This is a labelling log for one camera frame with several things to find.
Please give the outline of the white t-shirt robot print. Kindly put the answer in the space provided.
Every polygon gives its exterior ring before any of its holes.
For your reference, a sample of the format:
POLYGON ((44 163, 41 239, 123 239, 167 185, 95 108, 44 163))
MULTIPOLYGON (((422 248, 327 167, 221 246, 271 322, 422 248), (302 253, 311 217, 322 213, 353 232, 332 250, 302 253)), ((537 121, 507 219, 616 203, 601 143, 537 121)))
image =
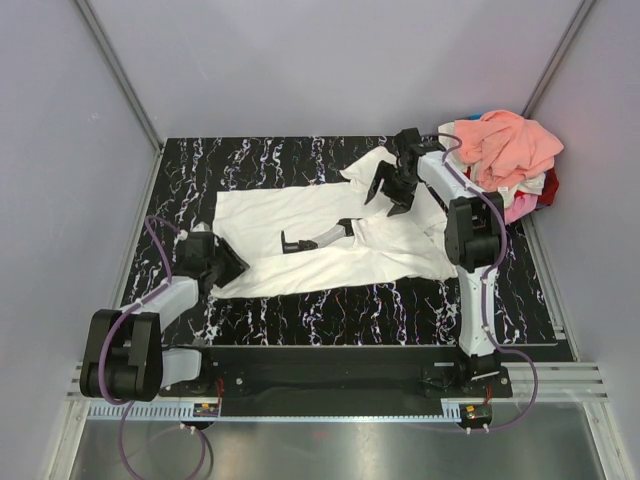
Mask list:
POLYGON ((456 277, 444 247, 446 215, 425 185, 404 214, 392 215, 383 194, 365 200, 381 162, 394 165, 395 158, 379 146, 343 169, 341 183, 220 193, 213 230, 249 268, 212 295, 274 297, 456 277))

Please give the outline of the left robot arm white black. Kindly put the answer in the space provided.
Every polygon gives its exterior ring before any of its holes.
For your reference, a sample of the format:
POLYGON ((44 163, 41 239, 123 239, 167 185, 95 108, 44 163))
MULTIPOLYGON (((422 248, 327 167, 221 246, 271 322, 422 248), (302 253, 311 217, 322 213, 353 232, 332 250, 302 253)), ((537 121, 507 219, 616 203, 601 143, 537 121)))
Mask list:
POLYGON ((215 386, 216 372, 193 348, 166 347, 162 334, 180 315, 249 270, 221 236, 192 231, 177 243, 176 263, 158 287, 120 309, 91 318, 79 388, 83 396, 121 405, 149 402, 181 383, 196 396, 215 386))

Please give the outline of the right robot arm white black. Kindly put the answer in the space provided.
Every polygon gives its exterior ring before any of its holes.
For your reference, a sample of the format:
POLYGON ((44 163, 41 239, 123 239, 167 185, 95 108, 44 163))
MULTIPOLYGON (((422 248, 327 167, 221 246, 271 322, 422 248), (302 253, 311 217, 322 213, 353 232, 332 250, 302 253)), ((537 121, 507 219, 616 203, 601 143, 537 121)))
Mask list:
POLYGON ((461 299, 461 327, 454 366, 441 380, 426 384, 441 390, 456 388, 476 396, 500 375, 501 358, 494 326, 494 285, 506 253, 503 198, 485 193, 449 160, 462 140, 445 133, 454 145, 441 151, 438 134, 425 142, 416 128, 394 137, 398 156, 393 164, 380 162, 365 202, 377 194, 391 201, 390 217, 409 212, 416 190, 423 184, 446 214, 444 249, 456 268, 461 299))

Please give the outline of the salmon pink t-shirt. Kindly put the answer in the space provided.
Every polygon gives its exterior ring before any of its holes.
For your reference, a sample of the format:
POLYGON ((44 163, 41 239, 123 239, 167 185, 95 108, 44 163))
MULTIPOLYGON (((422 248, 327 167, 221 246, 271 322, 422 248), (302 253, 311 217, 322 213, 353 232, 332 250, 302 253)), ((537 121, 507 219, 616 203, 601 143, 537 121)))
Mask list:
POLYGON ((453 134, 462 141, 461 162, 472 167, 474 183, 486 191, 513 188, 552 169, 564 149, 539 122, 506 110, 456 120, 453 134))

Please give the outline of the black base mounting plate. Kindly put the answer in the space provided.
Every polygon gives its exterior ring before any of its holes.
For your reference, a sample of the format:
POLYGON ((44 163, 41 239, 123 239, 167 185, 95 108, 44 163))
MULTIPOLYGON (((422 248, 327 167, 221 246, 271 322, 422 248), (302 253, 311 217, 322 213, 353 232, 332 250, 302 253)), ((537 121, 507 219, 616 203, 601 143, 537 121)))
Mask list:
POLYGON ((506 399, 513 395, 498 354, 468 360, 453 346, 219 346, 202 348, 202 372, 173 382, 163 396, 227 398, 277 388, 392 390, 435 398, 506 399))

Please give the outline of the red t-shirt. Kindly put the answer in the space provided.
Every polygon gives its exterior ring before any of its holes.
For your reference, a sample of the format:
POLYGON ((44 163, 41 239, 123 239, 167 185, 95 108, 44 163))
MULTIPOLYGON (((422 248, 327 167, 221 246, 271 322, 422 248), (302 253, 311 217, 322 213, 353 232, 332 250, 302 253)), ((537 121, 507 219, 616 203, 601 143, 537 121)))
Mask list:
POLYGON ((533 172, 517 169, 500 176, 499 172, 491 169, 481 171, 478 166, 467 166, 462 173, 484 191, 497 192, 506 210, 525 205, 552 204, 559 188, 554 168, 533 172))

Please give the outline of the right aluminium frame post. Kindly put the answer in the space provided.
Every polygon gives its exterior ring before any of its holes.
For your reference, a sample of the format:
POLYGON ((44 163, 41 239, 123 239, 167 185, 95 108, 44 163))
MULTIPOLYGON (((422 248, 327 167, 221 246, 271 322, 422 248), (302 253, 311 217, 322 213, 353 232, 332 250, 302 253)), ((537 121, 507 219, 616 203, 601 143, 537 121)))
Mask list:
POLYGON ((592 11, 599 4, 598 0, 581 0, 571 19, 557 42, 549 60, 547 61, 538 81, 532 90, 521 115, 531 118, 540 102, 560 70, 566 56, 569 54, 581 30, 587 23, 592 11))

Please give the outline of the aluminium frame post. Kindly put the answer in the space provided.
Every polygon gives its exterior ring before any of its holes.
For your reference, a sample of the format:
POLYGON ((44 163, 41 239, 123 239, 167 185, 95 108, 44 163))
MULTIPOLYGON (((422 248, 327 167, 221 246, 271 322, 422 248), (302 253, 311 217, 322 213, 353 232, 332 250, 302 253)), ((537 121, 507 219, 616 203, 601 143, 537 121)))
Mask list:
POLYGON ((125 68, 114 48, 107 31, 102 24, 97 12, 90 1, 72 0, 71 4, 76 8, 83 22, 89 30, 89 34, 95 42, 101 56, 105 60, 120 92, 134 115, 138 125, 145 134, 148 143, 156 154, 164 145, 164 140, 158 134, 148 113, 146 112, 125 68))
POLYGON ((547 61, 538 81, 532 90, 521 115, 531 118, 540 102, 560 70, 566 56, 569 54, 581 30, 587 23, 592 11, 599 4, 598 0, 581 0, 571 19, 557 42, 549 60, 547 61))

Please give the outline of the left aluminium frame post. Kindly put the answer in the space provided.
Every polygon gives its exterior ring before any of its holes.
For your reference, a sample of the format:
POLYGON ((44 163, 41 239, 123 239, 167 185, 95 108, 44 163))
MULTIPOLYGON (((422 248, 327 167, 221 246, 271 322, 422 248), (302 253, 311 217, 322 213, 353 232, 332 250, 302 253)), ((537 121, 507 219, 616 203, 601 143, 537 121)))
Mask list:
POLYGON ((102 24, 97 12, 90 1, 72 0, 71 4, 76 8, 83 22, 89 30, 89 34, 95 42, 101 56, 105 60, 120 92, 134 115, 138 125, 145 134, 148 143, 156 154, 164 145, 164 140, 158 134, 148 113, 146 112, 125 68, 114 48, 107 31, 102 24))

